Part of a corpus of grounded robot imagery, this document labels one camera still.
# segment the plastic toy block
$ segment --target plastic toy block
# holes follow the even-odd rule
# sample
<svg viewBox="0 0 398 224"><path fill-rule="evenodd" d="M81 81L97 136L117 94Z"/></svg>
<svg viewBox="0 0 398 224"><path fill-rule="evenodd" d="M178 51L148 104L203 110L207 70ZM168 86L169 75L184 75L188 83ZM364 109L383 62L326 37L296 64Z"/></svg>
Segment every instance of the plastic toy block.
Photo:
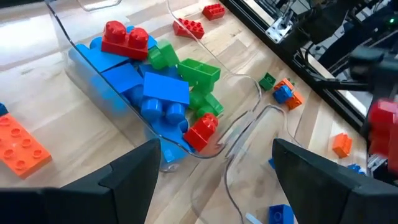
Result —
<svg viewBox="0 0 398 224"><path fill-rule="evenodd" d="M214 83L221 76L220 68L190 58L179 63L177 72L190 86L197 85L196 90L202 93L212 92Z"/></svg>
<svg viewBox="0 0 398 224"><path fill-rule="evenodd" d="M269 165L270 165L273 169L275 169L275 164L274 164L274 159L273 159L273 158L270 158L270 159L268 160L268 163L269 163Z"/></svg>
<svg viewBox="0 0 398 224"><path fill-rule="evenodd" d="M293 224L293 210L288 205L274 205L269 207L269 224Z"/></svg>
<svg viewBox="0 0 398 224"><path fill-rule="evenodd" d="M365 175L365 172L361 171L361 167L359 165L357 165L357 164L348 165L347 168L354 170L358 174Z"/></svg>
<svg viewBox="0 0 398 224"><path fill-rule="evenodd" d="M136 60L145 60L148 55L148 33L142 28L133 28L127 33L125 26L118 21L106 23L101 50Z"/></svg>
<svg viewBox="0 0 398 224"><path fill-rule="evenodd" d="M135 27L134 26L128 26L126 27L126 32L130 33ZM148 50L155 47L157 44L157 41L154 39L153 36L149 35L148 38Z"/></svg>
<svg viewBox="0 0 398 224"><path fill-rule="evenodd" d="M274 87L276 79L272 77L268 72L266 75L259 81L259 85L262 87L263 90L271 90Z"/></svg>
<svg viewBox="0 0 398 224"><path fill-rule="evenodd" d="M293 97L293 93L287 85L282 85L272 94L272 96L274 96L276 102L282 104L285 103L289 98Z"/></svg>
<svg viewBox="0 0 398 224"><path fill-rule="evenodd" d="M199 91L191 91L189 108L197 111L198 118L207 113L218 116L224 111L223 105L211 93L203 96Z"/></svg>
<svg viewBox="0 0 398 224"><path fill-rule="evenodd" d="M180 126L182 133L186 133L189 129L189 122L186 118L183 121L181 121L178 125Z"/></svg>
<svg viewBox="0 0 398 224"><path fill-rule="evenodd" d="M141 105L144 79L130 63L112 68L102 75L118 93L124 94L132 105Z"/></svg>
<svg viewBox="0 0 398 224"><path fill-rule="evenodd" d="M293 97L287 99L285 103L292 110L304 103L304 97L298 91L294 91Z"/></svg>
<svg viewBox="0 0 398 224"><path fill-rule="evenodd" d="M351 151L352 144L353 140L349 138L347 134L340 133L336 135L333 142L333 151L340 159L347 157Z"/></svg>
<svg viewBox="0 0 398 224"><path fill-rule="evenodd" d="M291 82L287 78L284 78L282 81L280 81L278 84L276 84L276 86L274 86L274 90L278 90L283 85L287 85L287 87L290 90L293 90L293 88L294 88L293 84L291 84Z"/></svg>
<svg viewBox="0 0 398 224"><path fill-rule="evenodd" d="M141 115L148 121L162 116L171 124L185 119L185 108L189 105L189 85L185 81L147 72L144 77L144 93Z"/></svg>
<svg viewBox="0 0 398 224"><path fill-rule="evenodd" d="M10 114L0 117L0 155L3 162L25 179L52 158Z"/></svg>
<svg viewBox="0 0 398 224"><path fill-rule="evenodd" d="M90 48L84 44L76 44L78 51L97 69L99 72L103 72L112 67L115 67L123 62L127 62L129 58L120 55L109 54L101 51L101 46L97 43L102 41L101 37L97 37L91 41ZM77 64L87 66L84 60L78 55L75 49L69 51L69 57Z"/></svg>
<svg viewBox="0 0 398 224"><path fill-rule="evenodd" d="M220 4L205 6L201 12L208 20L221 18L225 15L225 8Z"/></svg>
<svg viewBox="0 0 398 224"><path fill-rule="evenodd" d="M192 39L192 35L195 36L197 39L201 39L203 35L205 35L205 30L201 26L200 22L189 21L188 19L181 18L179 18L178 21L181 22L181 24L183 24L186 29L184 29L176 21L174 21L173 30L175 35L181 37L189 37Z"/></svg>
<svg viewBox="0 0 398 224"><path fill-rule="evenodd" d="M8 114L8 110L4 104L0 103L0 116L3 116L5 114Z"/></svg>
<svg viewBox="0 0 398 224"><path fill-rule="evenodd" d="M183 135L183 138L196 151L207 146L209 138L216 132L218 120L211 113L205 114Z"/></svg>
<svg viewBox="0 0 398 224"><path fill-rule="evenodd" d="M156 70L152 65L141 64L141 65L138 65L138 71L142 76L144 76L146 72L150 72L150 73L155 73L155 74L159 74L159 75L164 75L166 77L182 80L182 77L177 73L176 66L165 67L160 70Z"/></svg>
<svg viewBox="0 0 398 224"><path fill-rule="evenodd" d="M173 46L167 40L159 41L155 47L150 49L148 59L150 64L158 70L180 63Z"/></svg>

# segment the wood grain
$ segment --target wood grain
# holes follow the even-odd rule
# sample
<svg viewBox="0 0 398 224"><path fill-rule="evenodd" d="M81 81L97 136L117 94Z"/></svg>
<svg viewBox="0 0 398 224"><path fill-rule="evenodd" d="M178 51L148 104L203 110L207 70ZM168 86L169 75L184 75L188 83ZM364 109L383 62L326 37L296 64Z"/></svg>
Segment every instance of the wood grain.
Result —
<svg viewBox="0 0 398 224"><path fill-rule="evenodd" d="M245 118L261 115L236 143L240 150L231 161L226 182L243 215L250 212L265 223L268 206L288 202L267 163L274 138L286 138L343 165L355 162L362 167L366 165L365 143L232 13L207 21L200 12L211 2L214 1L170 1L170 8L175 17L203 23L206 34L201 44L217 60L193 40L174 36L171 28L174 18L161 0L122 1L119 6L93 12L82 11L73 1L60 1L58 8L63 10L58 16L75 42L87 44L100 35L107 20L119 20L145 27L158 39L169 39L180 58L191 57L220 66L223 75L214 94L226 112L219 131L226 131L245 111L249 112ZM0 164L1 187L61 187L145 141L143 137L135 143L129 141L70 81L63 63L64 46L59 45L44 4L1 10L0 18L4 21L0 30L6 34L2 43L7 43L0 46L4 52L0 60L0 83L7 84L2 86L0 99L53 156L53 162L26 180L19 180ZM32 38L19 41L21 30L29 31ZM255 80L260 80L266 72L277 80L291 78L296 83L295 91L305 98L305 103L293 111L282 106L286 118L275 109L261 113L268 104L276 105L269 92L261 92L259 98ZM338 159L330 147L333 136L342 131L354 142L351 155ZM232 142L228 143L226 149L231 145ZM177 172L161 173L146 223L239 223L223 182L228 163L225 153L226 150L204 161L189 157Z"/></svg>

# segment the clear plastic bin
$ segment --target clear plastic bin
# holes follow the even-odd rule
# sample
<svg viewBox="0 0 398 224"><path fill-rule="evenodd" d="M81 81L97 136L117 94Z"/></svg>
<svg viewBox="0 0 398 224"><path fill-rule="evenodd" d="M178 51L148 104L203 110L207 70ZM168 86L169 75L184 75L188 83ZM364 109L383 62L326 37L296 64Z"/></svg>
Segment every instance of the clear plastic bin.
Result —
<svg viewBox="0 0 398 224"><path fill-rule="evenodd" d="M161 138L168 147L181 147L186 153L202 159L212 158L224 149L230 148L242 134L243 129L254 119L253 111L261 98L257 82L247 75L231 73L209 50L211 39L199 42L174 34L172 23L176 18L188 19L194 13L200 13L211 1L95 1L95 0L59 0L46 1L53 15L60 48L66 63L70 79L90 100L114 123L114 125L134 144L140 145L150 138ZM205 17L200 21L205 30L213 26L213 21ZM218 116L219 125L208 146L200 154L175 144L165 136L156 133L143 120L128 101L117 94L101 74L91 66L76 49L75 44L86 44L100 37L108 21L119 21L126 26L144 28L156 40L167 39L176 50L180 60L192 58L209 63L221 69L221 78L215 83L212 94L224 106ZM84 71L79 70L69 55L75 54L85 64ZM163 171L174 171L178 164L166 164Z"/></svg>

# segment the metal frame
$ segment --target metal frame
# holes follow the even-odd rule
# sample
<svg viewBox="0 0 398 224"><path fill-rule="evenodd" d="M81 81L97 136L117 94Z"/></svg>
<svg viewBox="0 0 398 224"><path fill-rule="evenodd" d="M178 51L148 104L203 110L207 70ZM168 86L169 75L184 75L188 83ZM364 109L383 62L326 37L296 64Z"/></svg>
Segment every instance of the metal frame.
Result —
<svg viewBox="0 0 398 224"><path fill-rule="evenodd" d="M306 61L302 60L298 55L288 53L272 41L266 35L269 25L244 0L221 0L221 2L274 51L315 93L360 133L365 116L336 89L365 90L367 88L365 83L342 83L335 80L327 80L317 70L309 67Z"/></svg>

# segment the small orange lego brick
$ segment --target small orange lego brick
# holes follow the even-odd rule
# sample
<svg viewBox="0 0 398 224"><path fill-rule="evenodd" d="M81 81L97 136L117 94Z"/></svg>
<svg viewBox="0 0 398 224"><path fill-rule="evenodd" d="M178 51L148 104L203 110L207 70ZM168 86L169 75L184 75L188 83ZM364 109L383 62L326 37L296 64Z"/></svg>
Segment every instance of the small orange lego brick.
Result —
<svg viewBox="0 0 398 224"><path fill-rule="evenodd" d="M25 179L52 158L9 113L0 117L0 158Z"/></svg>
<svg viewBox="0 0 398 224"><path fill-rule="evenodd" d="M351 146L353 144L353 140L348 137L347 134L340 133L336 135L335 141L333 142L333 151L337 154L337 156L341 159L349 156L351 152Z"/></svg>
<svg viewBox="0 0 398 224"><path fill-rule="evenodd" d="M285 103L289 107L289 110L292 110L304 103L304 97L298 91L294 91L293 97L287 99Z"/></svg>
<svg viewBox="0 0 398 224"><path fill-rule="evenodd" d="M284 79L282 79L282 81L280 81L278 84L276 84L276 86L274 86L274 90L278 90L282 85L287 85L287 87L290 89L290 90L293 90L293 84L287 79L287 78L284 78Z"/></svg>

